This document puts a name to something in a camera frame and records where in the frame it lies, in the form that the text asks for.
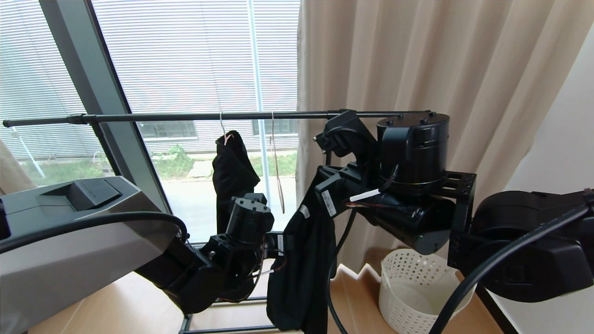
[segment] black garment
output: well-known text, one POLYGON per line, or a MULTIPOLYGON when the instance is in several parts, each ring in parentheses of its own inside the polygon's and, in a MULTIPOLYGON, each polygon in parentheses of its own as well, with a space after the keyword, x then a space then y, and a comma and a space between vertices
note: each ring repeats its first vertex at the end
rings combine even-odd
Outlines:
POLYGON ((237 131, 227 133, 216 140, 217 156, 213 160, 213 184, 217 193, 217 234, 227 232, 231 217, 232 197, 243 197, 253 193, 260 181, 248 159, 244 141, 237 131))
MULTIPOLYGON (((284 252, 287 263, 270 274, 268 280, 266 313, 272 324, 282 331, 327 332, 324 289, 336 239, 334 220, 314 191, 315 185, 323 180, 321 175, 316 175, 299 210, 287 224, 284 252)), ((277 259, 273 267, 279 267, 282 261, 277 259)))

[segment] corrugated metal wall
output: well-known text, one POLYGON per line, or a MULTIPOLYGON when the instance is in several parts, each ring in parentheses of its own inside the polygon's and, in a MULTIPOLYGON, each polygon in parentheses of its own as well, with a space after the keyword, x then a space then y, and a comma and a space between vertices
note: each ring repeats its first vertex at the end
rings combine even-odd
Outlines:
MULTIPOLYGON (((37 1, 2 1, 0 118, 65 116, 84 107, 37 1)), ((246 0, 95 0, 99 23, 133 112, 252 112, 257 110, 246 0)), ((298 0, 254 0, 264 111, 296 110, 298 0)), ((198 138, 147 140, 151 152, 175 144, 212 152, 218 121, 194 122, 198 138)), ((258 150, 251 121, 225 121, 248 150, 258 150)), ((92 156, 100 146, 90 127, 21 127, 36 159, 92 156)), ((12 130, 0 136, 13 154, 26 151, 12 130)), ((278 149, 296 135, 275 136, 278 149)))

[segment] perforated basket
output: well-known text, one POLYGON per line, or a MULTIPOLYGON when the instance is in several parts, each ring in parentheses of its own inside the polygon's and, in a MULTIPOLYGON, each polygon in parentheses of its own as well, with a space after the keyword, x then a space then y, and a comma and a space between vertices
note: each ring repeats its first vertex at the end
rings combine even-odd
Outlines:
MULTIPOLYGON (((446 301, 460 282, 456 270, 437 255, 401 249, 381 262, 380 311, 399 334, 428 333, 446 301)), ((464 309, 475 287, 452 317, 464 309)))

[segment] white cable tie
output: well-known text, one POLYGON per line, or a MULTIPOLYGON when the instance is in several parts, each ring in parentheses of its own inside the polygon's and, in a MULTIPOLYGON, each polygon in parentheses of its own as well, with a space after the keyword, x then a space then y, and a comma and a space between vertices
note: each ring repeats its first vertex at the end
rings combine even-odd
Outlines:
POLYGON ((362 194, 351 196, 351 198, 349 198, 349 200, 351 202, 355 202, 355 201, 364 200, 366 198, 369 198, 369 197, 375 196, 375 195, 379 195, 379 194, 380 194, 380 190, 379 189, 373 189, 373 190, 366 191, 366 192, 364 192, 362 194))

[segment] beige curtain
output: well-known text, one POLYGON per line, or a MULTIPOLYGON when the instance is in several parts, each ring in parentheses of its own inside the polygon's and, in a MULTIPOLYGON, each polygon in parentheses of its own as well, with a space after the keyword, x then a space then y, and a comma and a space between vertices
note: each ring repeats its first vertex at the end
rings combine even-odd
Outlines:
MULTIPOLYGON (((448 170, 478 174, 479 203, 530 149, 593 20, 584 0, 303 0, 298 108, 450 115, 448 170)), ((372 133, 376 121, 364 121, 372 133)), ((299 125, 298 198, 323 161, 323 124, 299 125)), ((398 243, 358 218, 339 261, 357 271, 372 246, 398 243)))
POLYGON ((35 188, 6 145, 0 140, 0 195, 35 188))

